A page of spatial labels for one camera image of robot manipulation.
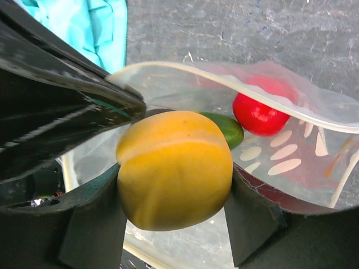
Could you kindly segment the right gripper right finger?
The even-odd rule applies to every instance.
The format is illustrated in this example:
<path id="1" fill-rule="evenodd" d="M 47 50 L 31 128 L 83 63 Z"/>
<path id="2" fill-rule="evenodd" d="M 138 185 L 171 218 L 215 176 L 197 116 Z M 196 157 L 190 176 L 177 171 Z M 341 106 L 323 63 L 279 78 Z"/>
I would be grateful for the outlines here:
<path id="1" fill-rule="evenodd" d="M 225 217 L 237 268 L 357 268 L 358 208 L 296 199 L 233 167 Z"/>

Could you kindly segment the red apple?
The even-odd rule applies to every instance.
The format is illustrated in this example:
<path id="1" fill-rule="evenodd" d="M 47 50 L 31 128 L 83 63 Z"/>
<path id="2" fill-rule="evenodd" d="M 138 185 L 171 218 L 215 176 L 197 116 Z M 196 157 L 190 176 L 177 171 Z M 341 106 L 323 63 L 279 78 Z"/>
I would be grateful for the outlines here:
<path id="1" fill-rule="evenodd" d="M 283 80 L 252 76 L 245 81 L 246 84 L 262 88 L 264 91 L 289 99 L 296 104 L 298 95 L 296 90 Z M 233 114 L 240 125 L 257 136 L 273 136 L 280 132 L 289 115 L 262 104 L 244 94 L 237 94 L 232 104 Z"/>

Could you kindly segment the yellow lemon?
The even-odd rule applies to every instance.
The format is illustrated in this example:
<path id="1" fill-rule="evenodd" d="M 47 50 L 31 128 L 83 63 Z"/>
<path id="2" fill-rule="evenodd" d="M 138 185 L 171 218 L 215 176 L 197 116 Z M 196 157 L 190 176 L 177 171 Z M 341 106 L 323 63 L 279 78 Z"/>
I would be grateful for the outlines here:
<path id="1" fill-rule="evenodd" d="M 170 231 L 215 215 L 232 185 L 231 151 L 219 127 L 195 112 L 173 111 L 130 126 L 118 141 L 118 190 L 139 229 Z"/>

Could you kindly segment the green mango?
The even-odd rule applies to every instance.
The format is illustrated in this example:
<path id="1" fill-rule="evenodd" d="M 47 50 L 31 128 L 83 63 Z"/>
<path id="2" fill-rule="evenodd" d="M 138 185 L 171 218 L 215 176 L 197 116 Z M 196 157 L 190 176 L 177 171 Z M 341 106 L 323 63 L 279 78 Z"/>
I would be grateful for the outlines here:
<path id="1" fill-rule="evenodd" d="M 242 126 L 233 118 L 210 112 L 198 112 L 199 114 L 212 120 L 221 130 L 225 140 L 231 150 L 240 145 L 244 139 Z"/>

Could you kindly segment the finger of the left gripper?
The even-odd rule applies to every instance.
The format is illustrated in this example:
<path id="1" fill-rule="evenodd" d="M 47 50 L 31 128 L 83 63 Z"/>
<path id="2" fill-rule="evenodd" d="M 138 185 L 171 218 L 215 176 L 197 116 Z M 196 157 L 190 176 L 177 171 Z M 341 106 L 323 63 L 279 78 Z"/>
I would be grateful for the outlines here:
<path id="1" fill-rule="evenodd" d="M 101 101 L 142 101 L 133 88 L 105 80 L 107 72 L 71 48 L 14 1 L 1 1 L 1 68 Z"/>
<path id="2" fill-rule="evenodd" d="M 66 86 L 1 70 L 1 183 L 19 180 L 95 135 L 141 119 L 142 98 L 93 84 Z"/>

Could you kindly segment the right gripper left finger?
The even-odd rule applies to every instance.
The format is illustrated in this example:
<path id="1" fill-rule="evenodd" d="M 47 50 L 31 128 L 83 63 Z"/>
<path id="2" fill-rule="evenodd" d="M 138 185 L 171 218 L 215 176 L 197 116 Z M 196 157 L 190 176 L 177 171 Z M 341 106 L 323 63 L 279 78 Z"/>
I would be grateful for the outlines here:
<path id="1" fill-rule="evenodd" d="M 119 268 L 119 165 L 36 207 L 1 207 L 1 268 Z"/>

